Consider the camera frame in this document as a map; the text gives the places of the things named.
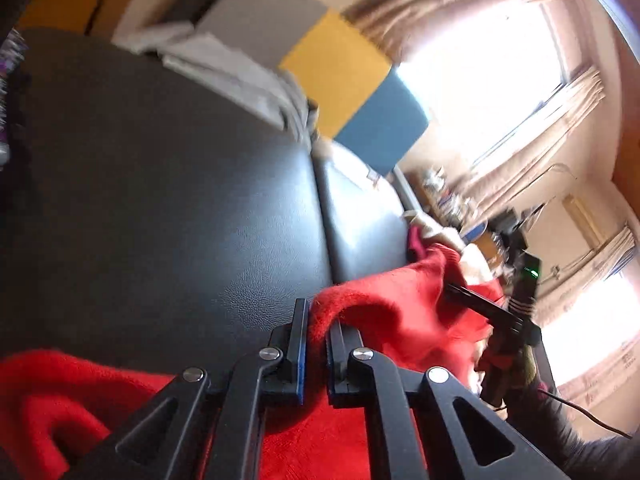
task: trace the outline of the red cloth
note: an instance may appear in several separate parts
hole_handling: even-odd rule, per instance
[[[324,335],[340,317],[364,343],[415,370],[447,367],[466,382],[474,343],[488,334],[480,315],[447,303],[443,280],[464,283],[459,256],[433,246],[402,269],[322,291],[308,329],[306,406],[270,418],[262,478],[357,480],[369,477],[362,410],[329,407]],[[491,300],[500,286],[472,287]],[[171,377],[116,370],[56,351],[31,351],[0,363],[0,446],[24,480],[54,480],[68,465],[57,443],[82,456],[149,400]]]

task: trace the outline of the black leather sofa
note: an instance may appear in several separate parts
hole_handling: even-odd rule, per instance
[[[91,38],[26,41],[26,126],[0,174],[2,356],[222,378],[296,297],[406,263],[376,193],[225,98]]]

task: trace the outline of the black cable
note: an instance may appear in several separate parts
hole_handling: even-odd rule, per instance
[[[538,388],[538,391],[544,393],[545,395],[548,395],[552,399],[555,399],[555,400],[557,400],[559,402],[562,402],[563,404],[566,404],[567,406],[573,408],[574,410],[578,410],[580,413],[582,413],[583,415],[587,416],[590,420],[595,422],[597,425],[602,426],[605,430],[609,430],[609,431],[612,431],[613,433],[617,433],[620,436],[628,438],[629,440],[631,440],[633,438],[628,433],[625,433],[624,431],[620,431],[617,428],[614,428],[614,427],[610,426],[609,424],[605,424],[599,418],[596,418],[595,416],[591,415],[591,413],[589,413],[583,407],[578,406],[577,404],[569,402],[568,400],[565,400],[562,397],[555,396],[554,394],[550,394],[548,391],[543,390],[542,388]]]

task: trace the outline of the window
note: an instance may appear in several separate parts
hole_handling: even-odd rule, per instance
[[[453,25],[398,73],[469,165],[504,142],[566,79],[545,9],[521,2]]]
[[[557,386],[588,371],[640,332],[640,304],[622,273],[595,283],[542,330]]]

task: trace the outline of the person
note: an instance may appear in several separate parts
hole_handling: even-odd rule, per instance
[[[572,427],[564,404],[541,382],[530,347],[512,371],[511,389],[504,399],[507,422],[572,480],[640,479],[640,431],[632,439],[612,436],[585,442]]]

